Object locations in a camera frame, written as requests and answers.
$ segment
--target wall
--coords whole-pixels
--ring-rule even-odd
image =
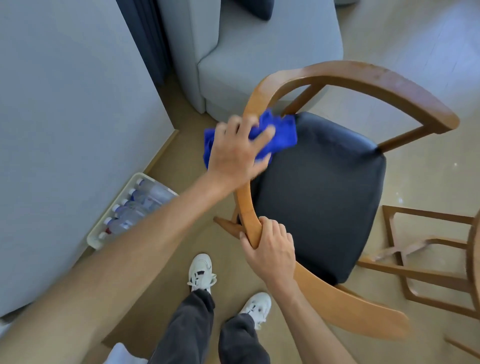
[[[0,2],[0,316],[69,269],[173,132],[115,0]]]

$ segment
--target person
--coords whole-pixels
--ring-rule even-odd
[[[209,167],[190,188],[74,266],[30,305],[0,339],[0,363],[81,363],[87,352],[118,324],[165,266],[188,228],[210,207],[261,173],[270,156],[255,161],[272,139],[268,127],[249,140],[255,117],[233,116],[215,131]],[[305,364],[351,364],[353,358],[310,306],[293,279],[293,237],[285,226],[261,218],[263,232],[254,250],[240,238],[252,270],[278,303]],[[180,304],[149,362],[196,364],[205,358],[215,304],[216,282],[207,255],[191,266],[190,295]],[[223,324],[222,364],[269,363],[255,328],[264,322],[270,296],[261,292]]]

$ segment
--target black cushioned seat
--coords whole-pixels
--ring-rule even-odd
[[[275,154],[251,183],[257,216],[286,226],[297,261],[331,285],[343,283],[375,217],[385,157],[366,137],[308,112],[296,115],[298,144]]]

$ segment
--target dark blue pillow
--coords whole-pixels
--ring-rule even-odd
[[[275,0],[236,0],[245,9],[262,20],[270,20]]]

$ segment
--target blue cloth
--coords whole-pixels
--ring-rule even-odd
[[[258,153],[257,159],[263,159],[268,153],[276,153],[282,149],[289,148],[297,144],[297,128],[295,126],[295,116],[285,115],[283,118],[274,116],[271,110],[265,110],[260,115],[259,126],[254,126],[248,135],[250,140],[255,139],[264,131],[268,125],[275,126],[275,136],[265,145],[265,147]],[[212,152],[213,140],[215,136],[215,129],[205,129],[204,132],[204,163],[208,168],[208,161],[210,153]]]

